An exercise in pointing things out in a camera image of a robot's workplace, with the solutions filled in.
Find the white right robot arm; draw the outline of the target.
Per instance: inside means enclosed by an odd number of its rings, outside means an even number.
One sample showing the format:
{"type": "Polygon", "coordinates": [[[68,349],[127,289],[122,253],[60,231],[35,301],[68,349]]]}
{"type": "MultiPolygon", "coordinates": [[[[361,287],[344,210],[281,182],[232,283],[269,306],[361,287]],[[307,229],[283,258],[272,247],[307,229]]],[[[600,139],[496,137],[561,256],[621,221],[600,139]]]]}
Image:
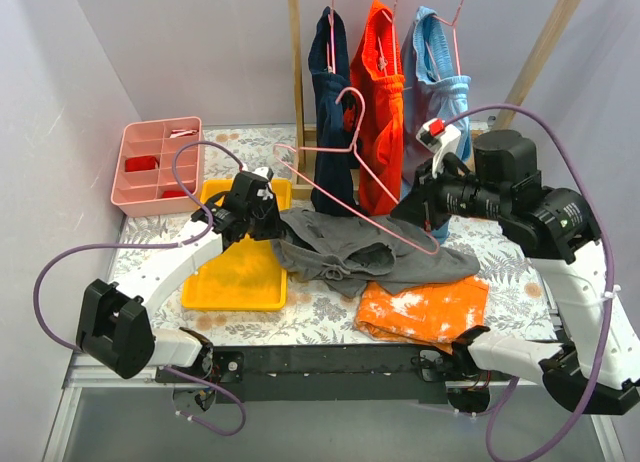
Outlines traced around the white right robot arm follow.
{"type": "Polygon", "coordinates": [[[606,261],[593,212],[578,192],[542,183],[535,143],[514,130],[479,136],[476,167],[456,156],[456,127],[417,132],[418,144],[433,156],[414,172],[409,194],[392,217],[437,229],[449,218],[492,220],[521,248],[550,289],[567,343],[533,342],[474,324],[452,344],[454,371],[475,379],[499,371],[543,386],[573,411],[593,374],[604,301],[606,261]]]}

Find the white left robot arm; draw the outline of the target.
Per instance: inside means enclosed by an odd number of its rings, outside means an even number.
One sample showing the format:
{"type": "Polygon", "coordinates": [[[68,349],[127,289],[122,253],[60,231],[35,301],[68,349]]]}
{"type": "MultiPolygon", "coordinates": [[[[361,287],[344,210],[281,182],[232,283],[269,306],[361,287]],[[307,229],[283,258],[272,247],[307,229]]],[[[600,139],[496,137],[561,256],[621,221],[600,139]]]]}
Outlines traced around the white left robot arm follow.
{"type": "Polygon", "coordinates": [[[111,283],[92,282],[81,306],[79,349],[123,379],[160,366],[176,366],[193,382],[209,377],[212,343],[187,328],[154,329],[151,318],[180,285],[233,244],[281,234],[272,178],[268,167],[239,172],[229,191],[210,197],[191,215],[176,246],[154,253],[111,283]]]}

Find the grey shorts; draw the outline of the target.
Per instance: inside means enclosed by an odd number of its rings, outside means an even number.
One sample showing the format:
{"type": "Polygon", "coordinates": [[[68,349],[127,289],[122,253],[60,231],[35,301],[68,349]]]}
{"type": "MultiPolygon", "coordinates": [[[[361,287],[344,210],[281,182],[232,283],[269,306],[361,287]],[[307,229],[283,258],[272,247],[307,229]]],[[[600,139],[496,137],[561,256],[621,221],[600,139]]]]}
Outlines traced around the grey shorts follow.
{"type": "Polygon", "coordinates": [[[372,225],[358,217],[334,217],[295,208],[281,213],[284,235],[271,241],[281,267],[302,281],[323,280],[347,297],[375,282],[396,295],[425,284],[453,283],[480,271],[480,263],[426,232],[389,216],[372,225]]]}

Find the pink wire hanger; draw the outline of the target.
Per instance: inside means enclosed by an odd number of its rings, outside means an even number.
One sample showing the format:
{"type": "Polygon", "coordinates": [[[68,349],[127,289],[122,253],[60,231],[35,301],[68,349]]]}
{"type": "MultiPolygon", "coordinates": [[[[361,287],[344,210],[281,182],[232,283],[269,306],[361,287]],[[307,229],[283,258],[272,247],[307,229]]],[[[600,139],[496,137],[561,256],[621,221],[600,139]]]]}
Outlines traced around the pink wire hanger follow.
{"type": "MultiPolygon", "coordinates": [[[[397,198],[382,183],[382,181],[374,174],[374,172],[369,168],[369,166],[365,163],[365,161],[362,159],[362,157],[358,154],[357,141],[358,141],[358,138],[359,138],[360,129],[361,129],[361,126],[362,126],[362,123],[363,123],[363,120],[364,120],[365,111],[366,111],[366,103],[365,103],[365,100],[364,100],[364,97],[363,97],[362,93],[358,89],[356,89],[354,87],[351,87],[351,86],[346,87],[346,88],[342,89],[341,92],[338,94],[338,96],[337,96],[337,98],[335,100],[335,104],[336,105],[340,105],[343,97],[345,96],[345,94],[347,92],[351,92],[351,93],[355,94],[357,96],[357,100],[360,102],[360,105],[361,105],[361,110],[359,112],[359,118],[358,118],[358,121],[356,123],[355,131],[353,133],[351,143],[349,144],[349,146],[347,148],[331,148],[331,147],[323,148],[323,147],[307,147],[307,146],[304,146],[304,147],[299,147],[299,148],[295,149],[295,148],[293,148],[291,146],[283,145],[283,144],[280,144],[280,143],[277,143],[275,145],[275,147],[276,148],[284,148],[284,149],[287,149],[288,151],[292,152],[294,154],[295,161],[298,161],[299,154],[301,152],[317,152],[317,153],[329,153],[329,154],[352,154],[356,158],[356,160],[360,163],[360,166],[365,169],[365,171],[371,176],[371,178],[374,180],[374,182],[386,193],[386,195],[392,201],[394,201],[395,203],[398,203],[397,198]]],[[[433,237],[430,233],[426,233],[426,236],[433,243],[433,245],[434,245],[434,249],[433,250],[428,250],[428,249],[424,248],[423,246],[418,245],[418,244],[414,243],[413,241],[411,241],[411,240],[399,235],[398,233],[391,231],[389,228],[379,224],[378,222],[376,222],[375,220],[371,219],[370,217],[367,217],[367,216],[363,215],[358,210],[356,210],[353,207],[349,206],[348,204],[346,204],[345,202],[343,202],[342,200],[340,200],[339,198],[337,198],[336,196],[334,196],[333,194],[331,194],[330,192],[325,190],[323,187],[321,187],[316,182],[311,180],[309,177],[304,175],[302,172],[300,172],[293,165],[285,162],[283,159],[277,157],[277,161],[280,162],[281,164],[283,164],[285,167],[287,167],[294,175],[296,175],[297,177],[301,178],[303,181],[309,183],[313,189],[316,189],[317,191],[319,191],[320,193],[322,193],[323,195],[328,197],[333,202],[339,204],[342,208],[348,210],[352,215],[354,215],[354,216],[360,218],[361,220],[367,222],[371,226],[376,227],[380,231],[383,231],[384,233],[390,235],[391,237],[403,242],[404,244],[408,245],[409,247],[411,247],[411,248],[413,248],[413,249],[415,249],[415,250],[417,250],[417,251],[419,251],[419,252],[421,252],[421,253],[423,253],[425,255],[435,256],[439,252],[440,244],[439,244],[438,240],[435,237],[433,237]]]]}

